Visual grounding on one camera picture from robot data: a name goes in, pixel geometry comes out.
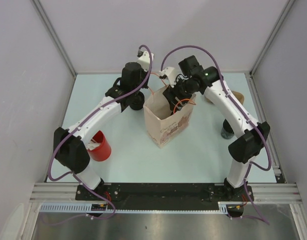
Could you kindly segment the beige paper takeout bag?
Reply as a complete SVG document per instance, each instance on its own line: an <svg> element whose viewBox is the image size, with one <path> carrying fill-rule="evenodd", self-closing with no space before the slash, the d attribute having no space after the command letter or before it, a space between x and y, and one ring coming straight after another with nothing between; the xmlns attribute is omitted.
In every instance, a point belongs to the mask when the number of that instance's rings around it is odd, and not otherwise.
<svg viewBox="0 0 307 240"><path fill-rule="evenodd" d="M165 86L152 92L143 105L144 120L147 134L153 142L163 148L168 142L180 134L189 125L194 105L196 104L196 94L194 93L189 102L179 106L175 114L171 114L171 107L167 99L163 96Z"/></svg>

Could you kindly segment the short black coffee cup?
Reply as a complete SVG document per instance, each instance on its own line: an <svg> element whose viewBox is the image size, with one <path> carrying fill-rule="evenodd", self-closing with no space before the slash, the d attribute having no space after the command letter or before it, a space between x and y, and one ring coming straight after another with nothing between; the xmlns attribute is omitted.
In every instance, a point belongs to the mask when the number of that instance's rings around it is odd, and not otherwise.
<svg viewBox="0 0 307 240"><path fill-rule="evenodd" d="M129 106L134 111L139 111L143 109L144 103L145 96L141 91L137 92L129 99Z"/></svg>

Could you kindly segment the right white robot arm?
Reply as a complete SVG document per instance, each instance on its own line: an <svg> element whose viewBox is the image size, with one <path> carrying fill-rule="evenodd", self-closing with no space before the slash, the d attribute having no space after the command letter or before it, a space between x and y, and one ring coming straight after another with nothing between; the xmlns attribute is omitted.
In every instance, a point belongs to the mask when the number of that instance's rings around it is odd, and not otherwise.
<svg viewBox="0 0 307 240"><path fill-rule="evenodd" d="M163 92L171 110L178 111L181 100L188 100L194 93L201 93L222 113L236 139L228 146L232 163L224 179L221 196L237 200L246 192L247 179L254 160L262 149L267 150L267 138L271 127L253 117L234 96L221 74L218 64L204 68L194 55L179 62L183 75L180 78L173 67L161 67L160 78L169 86Z"/></svg>

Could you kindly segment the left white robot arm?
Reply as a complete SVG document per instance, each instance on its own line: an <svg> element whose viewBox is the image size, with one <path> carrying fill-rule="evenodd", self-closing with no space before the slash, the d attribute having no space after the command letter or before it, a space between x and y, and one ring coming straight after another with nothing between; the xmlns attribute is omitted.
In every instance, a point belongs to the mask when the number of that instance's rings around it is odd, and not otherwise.
<svg viewBox="0 0 307 240"><path fill-rule="evenodd" d="M106 122L126 108L136 111L143 108L145 97L140 89L148 87L151 68L151 63L140 60L126 63L121 77L116 79L89 115L68 129L59 127L54 131L52 158L70 169L87 187L86 193L93 200L103 196L104 187L100 185L102 179L92 167L87 144Z"/></svg>

